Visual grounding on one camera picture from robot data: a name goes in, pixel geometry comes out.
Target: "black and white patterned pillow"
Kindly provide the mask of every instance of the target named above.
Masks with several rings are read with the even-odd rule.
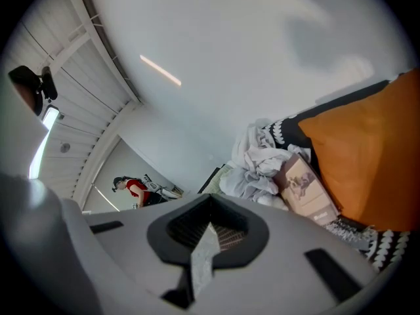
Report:
[[[389,264],[400,261],[408,250],[413,232],[387,230],[378,232],[376,240],[371,241],[369,251],[363,253],[376,270],[382,271]]]
[[[312,143],[302,132],[298,122],[297,117],[290,117],[277,120],[275,123],[264,127],[264,129],[267,129],[273,136],[277,148],[287,149],[290,144],[303,148],[311,148]]]

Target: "white fabric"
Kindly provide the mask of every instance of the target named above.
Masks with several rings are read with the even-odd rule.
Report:
[[[236,168],[238,165],[236,164],[236,163],[234,163],[232,160],[229,160],[228,161],[228,163],[227,163],[227,165],[230,167],[230,168]]]
[[[245,198],[260,204],[287,209],[276,196],[278,187],[273,177],[293,153],[300,153],[310,161],[310,149],[292,144],[287,150],[276,148],[273,137],[262,123],[248,126],[236,139],[232,162],[237,165],[220,179],[220,189],[229,196]]]

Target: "person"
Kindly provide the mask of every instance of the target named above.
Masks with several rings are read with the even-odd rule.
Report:
[[[116,190],[124,189],[128,189],[131,195],[137,198],[137,209],[167,201],[158,193],[147,191],[147,187],[139,178],[116,177],[112,191],[116,192]]]

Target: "pile of clothes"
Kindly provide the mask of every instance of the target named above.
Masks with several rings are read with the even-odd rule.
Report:
[[[277,196],[278,187],[272,177],[290,159],[299,153],[310,162],[310,148],[290,144],[287,150],[276,148],[274,138],[263,120],[248,126],[232,149],[234,168],[220,179],[220,189],[229,196],[244,198],[263,205],[287,210],[283,200]]]

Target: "ceiling slat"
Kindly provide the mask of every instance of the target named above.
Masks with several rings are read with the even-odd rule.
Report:
[[[55,139],[63,140],[63,142],[75,141],[78,144],[87,145],[95,145],[98,140],[95,136],[87,135],[82,132],[76,133],[76,131],[67,129],[61,125],[54,125],[51,129],[50,136]]]
[[[46,61],[48,56],[21,23],[17,25],[12,39],[13,41],[5,49],[5,54],[16,62],[13,68],[25,65],[29,69],[37,71],[38,67]]]
[[[39,178],[42,182],[44,182],[46,185],[53,185],[53,184],[59,184],[63,182],[74,182],[76,183],[77,179],[79,178],[79,173],[76,173],[74,175],[67,175],[67,176],[61,176],[61,177],[50,177],[50,178]]]
[[[69,115],[70,117],[76,117],[79,120],[97,127],[99,129],[105,130],[109,122],[96,117],[95,115],[89,113],[86,109],[78,106],[77,104],[70,102],[64,97],[58,97],[54,102],[52,102],[60,112],[64,115]]]
[[[77,118],[74,118],[70,115],[65,115],[63,119],[58,120],[58,123],[61,123],[66,126],[73,127],[75,129],[80,129],[82,131],[101,136],[104,132],[102,129],[98,129],[96,127],[93,127],[92,125],[89,125],[88,123],[85,123],[81,120],[78,120]]]
[[[56,159],[56,160],[49,160],[43,159],[41,162],[41,167],[46,169],[52,169],[54,167],[63,168],[82,168],[85,165],[83,160],[68,160],[68,159]]]
[[[49,19],[52,18],[60,30],[62,34],[60,41],[62,43],[65,43],[65,40],[69,41],[69,33],[81,24],[79,17],[72,12],[74,8],[70,0],[41,0],[40,2],[43,3],[40,7],[47,11]]]
[[[54,17],[54,12],[51,10],[49,6],[49,2],[47,0],[39,0],[38,6],[36,6],[36,11],[38,12],[40,19],[45,23],[48,27],[50,33],[54,36],[57,43],[60,44],[62,47],[67,47],[70,44],[68,40],[68,34],[63,31],[62,26],[57,22],[56,18]]]
[[[68,190],[67,192],[56,193],[59,198],[72,198],[74,190]]]
[[[45,148],[45,153],[59,153],[63,142],[61,140],[50,137],[48,139],[47,147]],[[62,153],[65,156],[68,153],[90,153],[92,152],[93,145],[78,144],[72,142],[70,145],[70,150],[67,153]]]
[[[73,190],[74,187],[76,186],[76,182],[72,182],[72,183],[62,183],[62,184],[54,184],[52,186],[49,186],[49,188],[56,190],[57,192],[59,191],[67,191],[67,190]]]
[[[72,176],[73,174],[81,173],[82,167],[51,167],[43,169],[40,173],[43,175],[45,180],[51,179],[51,177],[60,174],[61,177]]]
[[[55,57],[64,48],[64,45],[59,42],[55,34],[49,29],[49,25],[42,17],[37,5],[27,10],[22,22],[31,35],[36,38],[43,50],[52,57]]]
[[[61,126],[66,127],[68,129],[72,129],[72,130],[74,130],[76,132],[82,132],[82,133],[85,133],[85,134],[88,134],[88,135],[92,135],[93,137],[96,137],[96,138],[100,138],[100,136],[101,136],[101,134],[90,133],[88,131],[84,131],[83,129],[78,129],[78,128],[73,127],[73,126],[66,125],[66,124],[64,124],[62,122],[55,123],[55,125],[61,125]]]
[[[106,86],[106,88],[111,90],[111,92],[113,92],[123,104],[130,101],[129,95],[126,92],[123,92],[121,85],[115,79],[114,75],[112,75],[112,72],[109,70],[103,59],[101,59],[100,54],[93,45],[92,41],[86,42],[77,51],[77,53],[84,62],[81,68],[86,65],[91,67],[94,71],[94,77],[96,76],[95,82],[97,85]]]
[[[87,160],[90,153],[77,153],[77,152],[49,152],[45,151],[43,158],[55,158],[55,159],[80,159],[80,160]]]
[[[77,104],[94,114],[100,119],[111,122],[116,116],[115,112],[90,95],[85,89],[78,85],[69,75],[59,71],[54,77],[54,83],[61,97]]]
[[[75,52],[65,63],[64,69],[101,101],[114,111],[119,112],[124,107],[124,103],[107,87],[103,86],[103,83],[98,84],[98,78],[93,69],[86,64],[81,64],[81,60],[79,54]]]

